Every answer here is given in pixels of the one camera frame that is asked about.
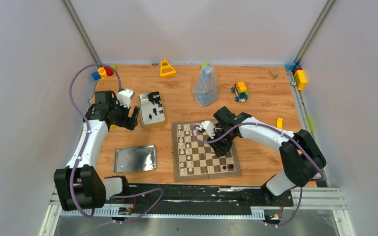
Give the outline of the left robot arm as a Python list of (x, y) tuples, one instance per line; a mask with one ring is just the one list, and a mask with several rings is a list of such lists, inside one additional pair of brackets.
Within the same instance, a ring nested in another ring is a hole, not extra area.
[(126, 203), (131, 190), (125, 186), (125, 177), (108, 177), (102, 180), (96, 172), (97, 159), (111, 126), (134, 130), (138, 124), (140, 108), (134, 107), (130, 115), (134, 91), (121, 89), (95, 93), (95, 101), (84, 115), (82, 134), (78, 146), (65, 168), (57, 169), (54, 182), (64, 211), (96, 209), (113, 197)]

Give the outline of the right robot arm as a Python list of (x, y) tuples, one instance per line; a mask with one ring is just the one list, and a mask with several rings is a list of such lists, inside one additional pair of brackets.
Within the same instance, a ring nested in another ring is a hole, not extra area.
[(324, 181), (326, 159), (309, 131), (287, 131), (265, 124), (247, 113), (238, 115), (223, 106), (214, 113), (216, 122), (202, 121), (192, 132), (205, 132), (218, 157), (226, 155), (235, 138), (245, 138), (263, 144), (281, 156), (283, 170), (271, 177), (261, 192), (267, 205), (274, 205), (281, 194), (294, 187), (304, 187), (310, 181)]

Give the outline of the wooden chess board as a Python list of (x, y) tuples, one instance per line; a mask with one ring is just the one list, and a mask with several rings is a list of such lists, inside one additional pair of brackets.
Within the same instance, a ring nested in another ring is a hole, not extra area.
[(216, 156), (209, 144), (197, 141), (191, 130), (200, 121), (174, 122), (171, 125), (175, 181), (203, 180), (241, 175), (236, 146), (225, 156)]

